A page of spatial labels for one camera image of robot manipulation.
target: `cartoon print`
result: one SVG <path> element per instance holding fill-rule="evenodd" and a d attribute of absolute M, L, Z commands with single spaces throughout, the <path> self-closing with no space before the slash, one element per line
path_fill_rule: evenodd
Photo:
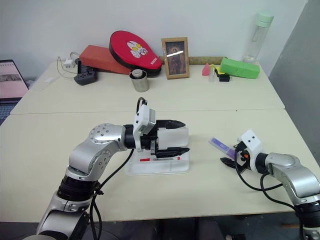
<path fill-rule="evenodd" d="M 135 41 L 129 41 L 126 43 L 128 45 L 128 47 L 131 49 L 131 53 L 132 55 L 139 59 L 141 57 L 141 55 L 147 55 L 148 50 L 145 49 L 144 47 L 142 47 L 139 43 L 135 42 Z"/>

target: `table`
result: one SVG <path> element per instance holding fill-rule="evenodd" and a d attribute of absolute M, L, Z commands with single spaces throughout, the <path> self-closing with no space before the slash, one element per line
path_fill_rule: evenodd
<path fill-rule="evenodd" d="M 158 77 L 149 78 L 148 91 L 137 92 L 127 75 L 110 72 L 99 72 L 97 82 L 80 86 L 59 76 L 54 62 L 11 114 L 126 112 L 136 108 L 139 97 L 157 111 L 285 108 L 262 68 L 257 79 L 232 77 L 230 82 L 209 82 L 202 68 L 190 65 L 190 78 L 167 80 L 163 67 Z"/>
<path fill-rule="evenodd" d="M 38 222 L 65 174 L 69 154 L 97 124 L 131 124 L 134 111 L 13 114 L 0 126 L 0 221 Z M 245 186 L 219 160 L 224 154 L 208 143 L 216 137 L 228 146 L 252 129 L 266 153 L 296 155 L 320 177 L 320 168 L 284 109 L 157 111 L 157 119 L 174 119 L 189 127 L 190 170 L 170 175 L 128 176 L 118 172 L 97 198 L 104 221 L 290 211 Z M 116 153 L 101 180 L 129 151 Z M 259 186 L 260 175 L 243 177 Z M 276 184 L 266 177 L 265 185 Z M 283 188 L 269 193 L 289 201 Z"/>

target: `laptop screen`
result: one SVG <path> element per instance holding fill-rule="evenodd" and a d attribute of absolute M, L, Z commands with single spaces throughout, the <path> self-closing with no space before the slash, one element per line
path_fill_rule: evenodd
<path fill-rule="evenodd" d="M 0 60 L 0 101 L 18 100 L 28 91 L 13 60 Z"/>

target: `purple marker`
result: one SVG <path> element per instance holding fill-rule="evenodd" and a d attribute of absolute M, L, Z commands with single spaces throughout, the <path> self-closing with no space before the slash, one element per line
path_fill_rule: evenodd
<path fill-rule="evenodd" d="M 228 155 L 232 160 L 235 159 L 235 150 L 228 147 L 227 145 L 224 145 L 222 142 L 220 142 L 216 138 L 212 138 L 209 143 L 211 143 L 213 146 L 215 146 L 217 149 L 219 149 L 221 152 Z"/>

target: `laptop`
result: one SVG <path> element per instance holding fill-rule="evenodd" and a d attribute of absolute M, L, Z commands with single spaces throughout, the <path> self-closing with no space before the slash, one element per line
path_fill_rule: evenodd
<path fill-rule="evenodd" d="M 0 60 L 0 125 L 27 91 L 28 86 L 15 62 Z"/>

